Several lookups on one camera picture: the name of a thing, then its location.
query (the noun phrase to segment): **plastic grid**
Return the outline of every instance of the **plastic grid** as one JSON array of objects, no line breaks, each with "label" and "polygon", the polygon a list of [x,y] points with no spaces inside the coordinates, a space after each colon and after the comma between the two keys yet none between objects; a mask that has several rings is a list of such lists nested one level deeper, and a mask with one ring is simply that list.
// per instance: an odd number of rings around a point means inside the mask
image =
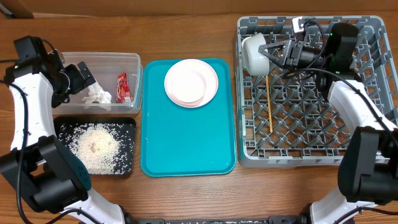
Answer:
[{"label": "plastic grid", "polygon": [[[267,43],[294,39],[292,17],[242,17],[238,21],[235,75],[238,96],[239,162],[246,167],[338,165],[350,134],[338,112],[325,102],[312,79],[282,80],[283,69],[270,64],[271,113],[274,132],[269,132],[265,77],[250,76],[241,66],[241,41],[261,32]],[[365,89],[376,106],[397,123],[397,75],[382,20],[372,16],[316,17],[325,33],[337,22],[359,29],[353,54],[354,68],[364,78]],[[309,27],[306,45],[322,46],[317,27]],[[388,159],[377,156],[378,162]]]}]

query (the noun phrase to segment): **white mug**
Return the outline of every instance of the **white mug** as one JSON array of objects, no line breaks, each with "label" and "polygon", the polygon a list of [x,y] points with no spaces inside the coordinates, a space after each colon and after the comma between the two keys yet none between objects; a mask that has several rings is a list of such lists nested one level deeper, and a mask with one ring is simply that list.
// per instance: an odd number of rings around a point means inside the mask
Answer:
[{"label": "white mug", "polygon": [[243,67],[254,76],[266,76],[269,74],[269,58],[259,52],[260,45],[266,44],[262,33],[242,40]]}]

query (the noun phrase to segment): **turquoise plastic tray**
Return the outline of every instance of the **turquoise plastic tray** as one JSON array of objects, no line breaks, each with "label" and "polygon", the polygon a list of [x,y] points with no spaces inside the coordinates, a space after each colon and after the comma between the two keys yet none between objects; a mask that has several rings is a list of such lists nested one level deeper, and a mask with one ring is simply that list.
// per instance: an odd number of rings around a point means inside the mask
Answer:
[{"label": "turquoise plastic tray", "polygon": [[166,95],[164,78],[180,60],[158,60],[144,69],[141,167],[151,177],[227,174],[236,164],[231,81],[225,61],[206,58],[218,76],[215,97],[183,108]]}]

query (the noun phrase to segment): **white plate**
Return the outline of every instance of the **white plate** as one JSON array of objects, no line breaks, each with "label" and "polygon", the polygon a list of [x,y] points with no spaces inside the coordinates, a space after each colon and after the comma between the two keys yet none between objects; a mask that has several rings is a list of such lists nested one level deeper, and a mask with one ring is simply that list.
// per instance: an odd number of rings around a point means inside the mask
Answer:
[{"label": "white plate", "polygon": [[207,104],[216,95],[218,77],[216,71],[206,62],[186,59],[168,70],[164,88],[174,103],[196,108]]}]

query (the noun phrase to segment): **red snack wrapper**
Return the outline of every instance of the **red snack wrapper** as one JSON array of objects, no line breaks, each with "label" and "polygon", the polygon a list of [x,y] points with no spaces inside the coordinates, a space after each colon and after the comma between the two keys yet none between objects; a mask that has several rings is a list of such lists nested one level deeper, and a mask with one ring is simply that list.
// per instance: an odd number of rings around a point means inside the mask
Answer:
[{"label": "red snack wrapper", "polygon": [[130,103],[132,101],[129,84],[127,83],[127,73],[118,76],[118,87],[116,89],[117,103]]}]

